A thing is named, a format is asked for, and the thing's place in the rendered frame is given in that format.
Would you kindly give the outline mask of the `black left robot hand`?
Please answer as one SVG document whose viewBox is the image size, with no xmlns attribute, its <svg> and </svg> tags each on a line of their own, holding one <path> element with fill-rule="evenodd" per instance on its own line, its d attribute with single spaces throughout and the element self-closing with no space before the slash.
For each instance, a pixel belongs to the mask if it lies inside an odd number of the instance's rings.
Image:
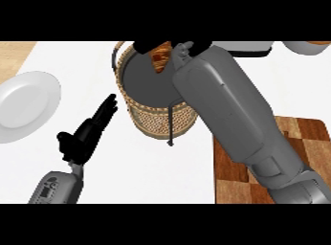
<svg viewBox="0 0 331 245">
<path fill-rule="evenodd" d="M 62 160 L 83 166 L 93 154 L 99 143 L 102 132 L 109 124 L 117 112 L 115 94 L 109 94 L 104 100 L 92 118 L 87 118 L 76 133 L 59 132 L 59 152 L 64 154 Z"/>
</svg>

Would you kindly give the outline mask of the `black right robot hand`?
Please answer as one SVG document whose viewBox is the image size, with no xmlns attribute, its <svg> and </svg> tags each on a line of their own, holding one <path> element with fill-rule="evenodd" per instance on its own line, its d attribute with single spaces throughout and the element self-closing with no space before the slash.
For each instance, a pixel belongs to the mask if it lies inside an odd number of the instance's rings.
<svg viewBox="0 0 331 245">
<path fill-rule="evenodd" d="M 163 41 L 140 41 L 138 40 L 133 43 L 133 48 L 139 54 L 146 54 L 154 48 L 157 48 L 163 44 Z M 211 41 L 195 41 L 192 47 L 189 48 L 189 55 L 198 56 L 210 47 Z"/>
</svg>

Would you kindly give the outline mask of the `brown croissant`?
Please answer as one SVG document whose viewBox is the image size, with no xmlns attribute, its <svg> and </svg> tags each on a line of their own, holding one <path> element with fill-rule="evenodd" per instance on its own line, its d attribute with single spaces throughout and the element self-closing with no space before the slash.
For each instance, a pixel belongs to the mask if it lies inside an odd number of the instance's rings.
<svg viewBox="0 0 331 245">
<path fill-rule="evenodd" d="M 167 66 L 171 56 L 171 42 L 166 41 L 149 51 L 151 65 L 157 74 L 160 74 Z"/>
</svg>

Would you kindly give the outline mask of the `wicker tiered basket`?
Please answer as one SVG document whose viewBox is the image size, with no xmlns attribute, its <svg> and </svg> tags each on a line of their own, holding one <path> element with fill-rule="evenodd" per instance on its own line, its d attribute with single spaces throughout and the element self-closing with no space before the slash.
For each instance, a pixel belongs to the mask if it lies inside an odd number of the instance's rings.
<svg viewBox="0 0 331 245">
<path fill-rule="evenodd" d="M 157 74 L 149 55 L 140 55 L 133 46 L 118 53 L 123 44 L 120 41 L 114 47 L 112 69 L 129 115 L 142 133 L 173 146 L 198 118 L 173 85 L 174 64 L 168 61 Z"/>
</svg>

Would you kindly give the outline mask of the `checkered wooden cutting board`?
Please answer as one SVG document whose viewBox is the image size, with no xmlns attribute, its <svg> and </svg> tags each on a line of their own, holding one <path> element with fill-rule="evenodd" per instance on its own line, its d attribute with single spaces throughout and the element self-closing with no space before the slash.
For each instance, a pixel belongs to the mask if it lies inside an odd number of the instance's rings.
<svg viewBox="0 0 331 245">
<path fill-rule="evenodd" d="M 331 188 L 331 137 L 322 120 L 276 117 L 284 137 L 303 162 L 319 173 Z M 247 167 L 233 163 L 214 140 L 217 204 L 272 204 L 267 190 L 259 185 Z"/>
</svg>

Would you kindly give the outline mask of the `white round plate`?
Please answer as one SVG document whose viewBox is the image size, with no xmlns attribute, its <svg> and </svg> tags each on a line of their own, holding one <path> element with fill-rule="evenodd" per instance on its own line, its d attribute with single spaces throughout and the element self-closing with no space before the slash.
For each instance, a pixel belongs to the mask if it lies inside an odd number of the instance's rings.
<svg viewBox="0 0 331 245">
<path fill-rule="evenodd" d="M 56 77 L 25 72 L 0 84 L 0 144 L 25 138 L 47 122 L 61 101 Z"/>
</svg>

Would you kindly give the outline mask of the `grey white appliance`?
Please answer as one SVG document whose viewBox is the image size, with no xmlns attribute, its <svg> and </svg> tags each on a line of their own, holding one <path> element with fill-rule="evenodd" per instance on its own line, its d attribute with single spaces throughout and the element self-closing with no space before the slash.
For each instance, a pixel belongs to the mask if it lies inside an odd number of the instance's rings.
<svg viewBox="0 0 331 245">
<path fill-rule="evenodd" d="M 263 57 L 272 51 L 273 41 L 216 41 L 233 57 Z"/>
</svg>

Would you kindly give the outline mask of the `grey bowl with brown rim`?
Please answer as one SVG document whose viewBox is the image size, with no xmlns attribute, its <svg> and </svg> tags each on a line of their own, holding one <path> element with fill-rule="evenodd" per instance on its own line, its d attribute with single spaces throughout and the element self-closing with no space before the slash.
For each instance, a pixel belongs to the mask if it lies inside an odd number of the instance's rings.
<svg viewBox="0 0 331 245">
<path fill-rule="evenodd" d="M 298 55 L 315 56 L 329 47 L 331 41 L 285 41 L 282 44 Z"/>
</svg>

